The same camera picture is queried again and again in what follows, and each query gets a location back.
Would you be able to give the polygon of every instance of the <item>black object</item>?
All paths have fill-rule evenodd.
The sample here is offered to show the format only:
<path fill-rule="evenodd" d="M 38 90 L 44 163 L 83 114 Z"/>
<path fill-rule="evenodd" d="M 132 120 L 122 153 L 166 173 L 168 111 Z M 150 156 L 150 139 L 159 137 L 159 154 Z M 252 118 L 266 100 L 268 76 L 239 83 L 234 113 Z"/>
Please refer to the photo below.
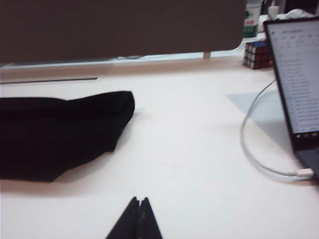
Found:
<path fill-rule="evenodd" d="M 0 178 L 53 181 L 114 151 L 134 108 L 131 92 L 69 101 L 0 98 Z"/>
<path fill-rule="evenodd" d="M 133 197 L 106 239 L 162 239 L 148 198 Z"/>
<path fill-rule="evenodd" d="M 272 59 L 273 59 L 274 70 L 275 70 L 276 79 L 278 82 L 279 93 L 280 93 L 281 102 L 282 102 L 282 106 L 283 106 L 283 110 L 284 110 L 284 114 L 285 114 L 285 119 L 286 119 L 286 123 L 287 123 L 289 137 L 290 137 L 290 140 L 292 143 L 293 152 L 294 152 L 295 156 L 298 159 L 300 159 L 300 162 L 305 167 L 311 168 L 314 171 L 314 177 L 319 179 L 319 131 L 311 131 L 311 130 L 307 131 L 306 130 L 303 132 L 294 132 L 293 124 L 292 124 L 294 121 L 293 121 L 293 118 L 289 114 L 288 104 L 287 104 L 289 101 L 299 98 L 299 101 L 300 101 L 299 108 L 301 108 L 301 110 L 298 110 L 298 111 L 300 111 L 300 115 L 298 115 L 298 117 L 302 116 L 301 120 L 306 120 L 307 118 L 310 117 L 308 115 L 308 113 L 306 113 L 306 110 L 305 110 L 305 109 L 307 109 L 307 107 L 309 107 L 309 105 L 306 105 L 306 106 L 304 105 L 304 103 L 305 103 L 304 99 L 307 99 L 307 97 L 305 97 L 305 94 L 308 95 L 307 91 L 305 91 L 305 89 L 307 88 L 307 84 L 305 84 L 304 82 L 300 83 L 304 80 L 307 81 L 308 79 L 307 79 L 307 77 L 303 76 L 303 71 L 300 69 L 296 69 L 298 71 L 298 74 L 292 73 L 291 75 L 287 75 L 287 74 L 283 75 L 283 73 L 280 72 L 280 69 L 282 67 L 281 66 L 282 61 L 280 61 L 279 59 L 276 58 L 276 53 L 278 53 L 278 51 L 275 51 L 275 48 L 274 48 L 275 42 L 280 42 L 283 39 L 283 37 L 286 37 L 286 39 L 287 39 L 289 36 L 290 39 L 298 39 L 297 36 L 292 37 L 291 35 L 288 35 L 287 33 L 292 33 L 292 34 L 300 33 L 305 38 L 310 37 L 312 34 L 317 35 L 318 32 L 316 33 L 316 31 L 312 31 L 311 34 L 309 34 L 309 32 L 307 31 L 307 30 L 309 30 L 309 26 L 307 26 L 307 23 L 313 23 L 313 22 L 316 24 L 316 26 L 318 26 L 319 25 L 319 17 L 265 21 L 264 27 L 265 27 L 265 32 L 266 32 L 266 36 L 268 39 L 268 43 L 270 44 L 270 50 L 271 50 L 271 55 L 272 55 Z M 296 27 L 295 28 L 288 28 L 288 27 L 284 28 L 286 23 L 290 24 L 290 26 L 295 24 Z M 278 28 L 276 30 L 274 30 L 273 28 L 271 29 L 271 27 L 274 24 L 277 26 L 282 26 L 282 28 Z M 300 41 L 300 43 L 301 43 L 301 45 L 299 45 L 299 46 L 293 45 L 293 47 L 291 47 L 291 45 L 290 45 L 289 46 L 289 47 L 291 47 L 290 51 L 293 52 L 294 51 L 293 48 L 297 48 L 297 47 L 300 47 L 306 54 L 311 51 L 311 49 L 305 50 L 303 48 L 306 45 L 306 41 L 302 40 L 302 41 Z M 290 64 L 291 57 L 288 58 L 288 57 L 286 57 L 285 54 L 283 54 L 282 57 L 283 57 L 282 60 L 285 63 Z M 301 56 L 295 56 L 295 60 L 298 60 L 299 57 L 301 57 Z M 313 76 L 313 77 L 314 78 L 312 78 L 311 80 L 316 81 L 317 76 Z M 290 86 L 285 85 L 284 82 L 285 82 L 285 80 L 291 80 L 291 79 L 297 80 L 299 82 L 299 84 L 297 84 L 296 88 L 293 91 L 291 91 L 291 95 L 286 96 L 284 94 L 285 90 L 288 90 L 288 89 L 291 90 L 293 87 L 291 87 L 291 85 Z M 317 110 L 316 104 L 310 104 L 310 109 L 313 112 L 315 112 Z"/>
<path fill-rule="evenodd" d="M 318 6 L 318 0 L 286 0 L 285 13 L 290 12 L 293 9 L 301 8 L 311 14 L 316 13 Z"/>
<path fill-rule="evenodd" d="M 245 7 L 246 0 L 0 0 L 0 63 L 233 49 Z"/>

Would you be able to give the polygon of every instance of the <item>laptop screen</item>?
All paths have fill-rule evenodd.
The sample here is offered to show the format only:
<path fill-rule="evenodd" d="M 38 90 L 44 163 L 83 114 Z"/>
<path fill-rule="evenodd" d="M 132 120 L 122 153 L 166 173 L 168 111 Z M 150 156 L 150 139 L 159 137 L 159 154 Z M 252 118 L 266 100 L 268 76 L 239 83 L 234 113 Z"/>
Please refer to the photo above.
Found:
<path fill-rule="evenodd" d="M 292 133 L 319 131 L 319 21 L 269 24 Z"/>

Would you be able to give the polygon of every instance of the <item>usb cable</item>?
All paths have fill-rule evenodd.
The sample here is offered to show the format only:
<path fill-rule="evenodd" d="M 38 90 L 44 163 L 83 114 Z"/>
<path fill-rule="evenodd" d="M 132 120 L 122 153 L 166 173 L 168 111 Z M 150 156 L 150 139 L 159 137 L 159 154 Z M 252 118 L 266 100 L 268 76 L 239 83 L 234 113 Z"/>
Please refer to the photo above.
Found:
<path fill-rule="evenodd" d="M 264 164 L 262 164 L 260 161 L 258 161 L 256 159 L 256 157 L 249 151 L 247 145 L 246 145 L 246 142 L 245 142 L 245 125 L 246 125 L 246 122 L 247 122 L 247 119 L 249 118 L 249 116 L 251 115 L 253 109 L 254 109 L 254 106 L 257 102 L 257 100 L 259 99 L 259 97 L 276 81 L 276 79 L 274 81 L 272 81 L 271 83 L 269 83 L 256 97 L 255 99 L 253 100 L 242 124 L 241 124 L 241 127 L 240 127 L 240 143 L 241 143 L 241 146 L 243 148 L 243 151 L 244 153 L 246 154 L 247 158 L 252 162 L 253 165 L 255 165 L 256 167 L 258 167 L 259 169 L 263 169 L 263 170 L 266 170 L 272 174 L 275 174 L 275 175 L 280 175 L 280 176 L 286 176 L 290 179 L 293 179 L 293 180 L 309 180 L 309 179 L 312 179 L 313 176 L 314 176 L 314 172 L 312 169 L 310 168 L 305 168 L 305 169 L 297 169 L 295 171 L 292 171 L 292 172 L 283 172 L 283 171 L 280 171 L 280 170 L 277 170 L 277 169 L 273 169 L 273 168 L 270 168 Z"/>

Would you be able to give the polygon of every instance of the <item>green label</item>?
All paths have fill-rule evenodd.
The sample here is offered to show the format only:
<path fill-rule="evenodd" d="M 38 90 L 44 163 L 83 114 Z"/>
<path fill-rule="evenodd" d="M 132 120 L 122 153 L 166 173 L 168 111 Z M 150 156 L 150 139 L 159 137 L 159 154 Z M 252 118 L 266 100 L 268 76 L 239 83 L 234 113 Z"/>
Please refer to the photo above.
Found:
<path fill-rule="evenodd" d="M 257 36 L 258 25 L 255 26 L 244 26 L 243 37 L 255 37 Z"/>

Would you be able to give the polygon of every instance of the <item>desk surface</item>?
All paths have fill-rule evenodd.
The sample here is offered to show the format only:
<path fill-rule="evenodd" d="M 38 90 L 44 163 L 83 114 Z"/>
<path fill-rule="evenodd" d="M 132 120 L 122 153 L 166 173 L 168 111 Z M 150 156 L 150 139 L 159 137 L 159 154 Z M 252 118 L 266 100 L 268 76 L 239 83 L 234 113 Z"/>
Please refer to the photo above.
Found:
<path fill-rule="evenodd" d="M 271 179 L 246 159 L 239 128 L 274 78 L 242 56 L 112 65 L 98 81 L 2 85 L 2 97 L 73 99 L 130 90 L 136 111 L 114 153 L 55 182 L 1 181 L 1 238 L 102 239 L 129 200 L 149 197 L 165 239 L 319 237 L 318 186 Z M 265 164 L 301 167 L 276 87 L 247 125 Z"/>

